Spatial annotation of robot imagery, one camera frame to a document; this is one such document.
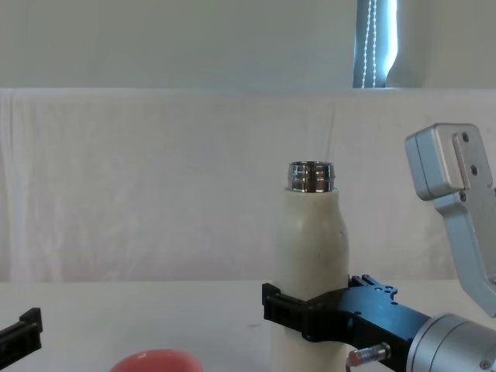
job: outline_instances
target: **white fabric backdrop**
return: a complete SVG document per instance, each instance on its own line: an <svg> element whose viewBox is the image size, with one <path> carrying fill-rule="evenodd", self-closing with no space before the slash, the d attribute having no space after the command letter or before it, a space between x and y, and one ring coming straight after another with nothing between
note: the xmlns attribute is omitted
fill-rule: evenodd
<svg viewBox="0 0 496 372"><path fill-rule="evenodd" d="M496 164L495 114L496 91L2 90L1 279L270 278L294 160L336 163L352 272L454 277L404 139L434 122L472 122Z"/></svg>

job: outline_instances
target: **gray robot arm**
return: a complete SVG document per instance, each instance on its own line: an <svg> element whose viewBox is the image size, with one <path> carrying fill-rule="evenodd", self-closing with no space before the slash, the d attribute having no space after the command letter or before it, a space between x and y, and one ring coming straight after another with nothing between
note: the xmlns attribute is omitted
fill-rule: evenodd
<svg viewBox="0 0 496 372"><path fill-rule="evenodd" d="M435 124L406 139L417 195L443 216L462 288L496 316L496 194L481 133Z"/></svg>

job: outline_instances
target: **white curtain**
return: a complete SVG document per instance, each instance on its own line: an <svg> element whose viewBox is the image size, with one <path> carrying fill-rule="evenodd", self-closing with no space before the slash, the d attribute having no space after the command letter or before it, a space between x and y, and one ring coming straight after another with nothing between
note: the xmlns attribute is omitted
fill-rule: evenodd
<svg viewBox="0 0 496 372"><path fill-rule="evenodd" d="M399 0L388 87L494 88L494 0Z"/></svg>
<svg viewBox="0 0 496 372"><path fill-rule="evenodd" d="M404 141L473 122L495 164L495 102L496 91L0 90L0 279L270 279L287 165L304 159L336 163L350 272L453 278Z"/></svg>

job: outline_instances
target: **white wall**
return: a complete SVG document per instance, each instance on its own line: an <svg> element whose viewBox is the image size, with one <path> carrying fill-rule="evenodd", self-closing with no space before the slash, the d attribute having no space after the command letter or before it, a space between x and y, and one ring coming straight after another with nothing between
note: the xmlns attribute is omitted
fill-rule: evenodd
<svg viewBox="0 0 496 372"><path fill-rule="evenodd" d="M496 88L495 0L399 0L388 86Z"/></svg>
<svg viewBox="0 0 496 372"><path fill-rule="evenodd" d="M353 0L0 0L0 87L350 88Z"/></svg>

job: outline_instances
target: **metal cylinder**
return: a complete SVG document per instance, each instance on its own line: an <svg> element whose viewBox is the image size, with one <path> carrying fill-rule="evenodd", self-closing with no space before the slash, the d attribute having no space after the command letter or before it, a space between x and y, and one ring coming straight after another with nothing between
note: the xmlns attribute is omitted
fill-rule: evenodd
<svg viewBox="0 0 496 372"><path fill-rule="evenodd" d="M431 318L417 333L406 372L494 372L496 331L453 314Z"/></svg>
<svg viewBox="0 0 496 372"><path fill-rule="evenodd" d="M329 192L334 190L334 164L323 161L295 161L289 164L288 190Z"/></svg>
<svg viewBox="0 0 496 372"><path fill-rule="evenodd" d="M366 349L354 350L348 354L347 364L350 367L359 367L370 362L378 362L389 359L391 348L386 343L367 347Z"/></svg>

